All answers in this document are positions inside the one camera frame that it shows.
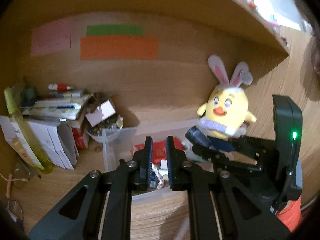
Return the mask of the yellow chick bunny plush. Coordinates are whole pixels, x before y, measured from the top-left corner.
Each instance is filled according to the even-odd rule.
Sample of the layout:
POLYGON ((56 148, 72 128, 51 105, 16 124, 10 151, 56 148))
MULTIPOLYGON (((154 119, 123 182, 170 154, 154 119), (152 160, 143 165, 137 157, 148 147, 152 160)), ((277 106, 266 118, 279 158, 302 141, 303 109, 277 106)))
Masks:
POLYGON ((253 82, 248 64, 238 63, 229 79, 219 56, 211 55, 207 63, 219 85, 213 89, 208 101, 198 108, 199 124, 211 137, 223 140, 242 137, 247 133, 246 124, 257 120, 248 110, 248 98, 240 87, 253 82))

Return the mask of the yellow liquid spray bottle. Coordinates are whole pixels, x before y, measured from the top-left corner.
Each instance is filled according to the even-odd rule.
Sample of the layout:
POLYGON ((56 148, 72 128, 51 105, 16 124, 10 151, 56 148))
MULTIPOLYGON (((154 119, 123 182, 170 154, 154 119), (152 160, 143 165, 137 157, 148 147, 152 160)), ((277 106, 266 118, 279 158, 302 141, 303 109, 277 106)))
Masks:
POLYGON ((24 120, 23 115, 15 102, 12 89, 10 87, 7 87, 4 90, 4 98, 10 122, 25 154, 27 155, 27 159, 30 160, 33 166, 38 168, 42 173, 51 173, 53 171, 53 165, 46 152, 42 149, 35 134, 33 133, 33 130, 24 120))

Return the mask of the white bowl of trinkets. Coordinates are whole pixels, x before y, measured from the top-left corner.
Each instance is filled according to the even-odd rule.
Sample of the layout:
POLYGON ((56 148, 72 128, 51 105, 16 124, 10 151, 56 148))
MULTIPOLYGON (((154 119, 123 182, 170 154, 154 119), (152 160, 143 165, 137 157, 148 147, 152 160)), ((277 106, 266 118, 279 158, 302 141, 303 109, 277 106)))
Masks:
POLYGON ((94 127, 85 129, 85 131, 96 142, 102 143, 104 139, 111 142, 120 134, 123 126, 124 118, 120 115, 112 115, 94 127))

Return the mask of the red envelope packet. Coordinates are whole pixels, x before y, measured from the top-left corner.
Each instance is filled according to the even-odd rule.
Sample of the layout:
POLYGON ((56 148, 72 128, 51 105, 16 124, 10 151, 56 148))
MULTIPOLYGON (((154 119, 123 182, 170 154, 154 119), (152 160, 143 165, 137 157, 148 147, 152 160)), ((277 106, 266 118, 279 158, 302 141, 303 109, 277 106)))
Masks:
MULTIPOLYGON (((180 139, 178 139, 177 137, 173 137, 173 139, 174 139, 175 148, 178 150, 184 151, 185 147, 182 145, 180 139)), ((131 150, 131 155, 133 156, 136 151, 142 150, 143 148, 144 148, 144 144, 133 145, 131 150)), ((152 148, 152 162, 156 164, 166 158, 167 158, 167 154, 166 154, 165 140, 154 142, 153 148, 152 148)))

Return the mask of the red white marker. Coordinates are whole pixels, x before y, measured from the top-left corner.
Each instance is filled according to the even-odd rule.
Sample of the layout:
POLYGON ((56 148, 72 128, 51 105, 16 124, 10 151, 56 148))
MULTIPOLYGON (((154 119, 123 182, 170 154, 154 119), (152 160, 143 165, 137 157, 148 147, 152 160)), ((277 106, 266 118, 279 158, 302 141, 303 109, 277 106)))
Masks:
POLYGON ((74 88, 72 86, 56 83, 56 84, 49 84, 48 89, 52 91, 69 91, 69 90, 73 90, 74 88))

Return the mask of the white booklets stack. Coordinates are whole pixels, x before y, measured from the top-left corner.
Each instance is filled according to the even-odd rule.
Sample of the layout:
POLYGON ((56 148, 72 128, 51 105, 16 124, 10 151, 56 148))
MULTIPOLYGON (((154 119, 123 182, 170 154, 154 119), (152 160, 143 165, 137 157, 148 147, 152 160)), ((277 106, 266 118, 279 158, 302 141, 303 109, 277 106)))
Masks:
MULTIPOLYGON (((61 168, 74 168, 79 156, 70 125, 66 122, 28 120, 36 140, 48 155, 50 161, 61 168)), ((7 116, 1 116, 1 129, 6 142, 31 166, 41 168, 18 124, 7 116)))

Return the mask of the clear plastic storage bin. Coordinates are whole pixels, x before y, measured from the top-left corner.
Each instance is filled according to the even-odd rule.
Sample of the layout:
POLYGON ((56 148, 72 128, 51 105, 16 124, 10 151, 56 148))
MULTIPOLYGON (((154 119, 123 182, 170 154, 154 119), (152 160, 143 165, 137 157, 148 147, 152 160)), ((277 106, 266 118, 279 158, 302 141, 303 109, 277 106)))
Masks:
MULTIPOLYGON (((154 142, 165 140, 168 136, 185 140, 185 133, 189 128, 197 124, 196 119, 172 121, 163 124, 148 124, 145 126, 123 128, 115 135, 103 138, 103 156, 105 171, 113 171, 119 165, 119 160, 132 159, 131 151, 134 145, 143 144, 146 137, 152 137, 154 142)), ((133 205, 150 204, 155 202, 187 200, 184 192, 171 191, 168 186, 160 190, 141 193, 132 197, 133 205)))

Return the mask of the small white box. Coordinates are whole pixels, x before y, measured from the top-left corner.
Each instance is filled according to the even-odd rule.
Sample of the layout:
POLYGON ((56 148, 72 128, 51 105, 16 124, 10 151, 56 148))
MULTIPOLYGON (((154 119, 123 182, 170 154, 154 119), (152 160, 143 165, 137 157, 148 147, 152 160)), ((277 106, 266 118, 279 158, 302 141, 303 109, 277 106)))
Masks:
POLYGON ((102 121, 106 120, 107 118, 111 117, 116 113, 116 108, 114 103, 111 99, 108 99, 98 105, 93 113, 87 113, 86 119, 88 120, 89 124, 94 127, 101 123, 102 121))

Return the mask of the green paper note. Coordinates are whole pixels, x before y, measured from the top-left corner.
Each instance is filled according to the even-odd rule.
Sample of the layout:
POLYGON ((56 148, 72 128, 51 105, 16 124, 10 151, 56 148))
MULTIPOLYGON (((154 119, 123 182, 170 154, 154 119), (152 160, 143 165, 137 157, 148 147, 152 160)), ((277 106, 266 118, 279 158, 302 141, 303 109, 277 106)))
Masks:
POLYGON ((135 35, 141 36, 144 34, 144 29, 140 25, 128 24, 99 24, 88 25, 87 36, 101 36, 101 35, 135 35))

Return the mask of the wooden shelf board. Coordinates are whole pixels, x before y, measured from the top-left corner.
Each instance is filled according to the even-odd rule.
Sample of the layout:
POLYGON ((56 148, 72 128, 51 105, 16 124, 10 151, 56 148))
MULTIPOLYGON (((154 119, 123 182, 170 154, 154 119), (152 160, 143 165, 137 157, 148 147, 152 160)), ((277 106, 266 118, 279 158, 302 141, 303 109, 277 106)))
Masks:
POLYGON ((99 11, 134 11, 199 22, 284 54, 288 48, 272 27, 244 0, 14 0, 7 17, 15 27, 34 27, 99 11))

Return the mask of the red book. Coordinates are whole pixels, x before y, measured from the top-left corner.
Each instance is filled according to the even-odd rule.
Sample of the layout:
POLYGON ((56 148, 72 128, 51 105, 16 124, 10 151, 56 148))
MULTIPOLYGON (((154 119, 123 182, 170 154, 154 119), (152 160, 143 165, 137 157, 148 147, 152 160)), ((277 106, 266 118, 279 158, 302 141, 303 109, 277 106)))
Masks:
POLYGON ((76 147, 78 149, 87 149, 89 143, 89 135, 87 134, 85 129, 83 127, 80 129, 72 127, 72 133, 76 147))

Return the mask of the orange paper note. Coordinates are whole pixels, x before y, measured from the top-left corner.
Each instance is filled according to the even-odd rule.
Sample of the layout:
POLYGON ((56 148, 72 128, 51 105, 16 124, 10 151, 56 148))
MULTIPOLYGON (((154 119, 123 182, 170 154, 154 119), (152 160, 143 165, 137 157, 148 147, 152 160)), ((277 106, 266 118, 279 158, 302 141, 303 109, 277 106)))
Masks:
POLYGON ((136 35, 87 36, 80 39, 81 60, 156 60, 159 40, 136 35))

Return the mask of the pink paper note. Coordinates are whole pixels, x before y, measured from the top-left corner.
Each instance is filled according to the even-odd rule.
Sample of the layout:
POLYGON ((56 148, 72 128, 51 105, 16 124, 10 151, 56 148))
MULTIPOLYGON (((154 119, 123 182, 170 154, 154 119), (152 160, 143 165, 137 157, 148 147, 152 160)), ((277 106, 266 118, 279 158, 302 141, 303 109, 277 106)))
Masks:
POLYGON ((34 28, 31 32, 31 57, 69 49, 72 31, 72 18, 55 20, 34 28))

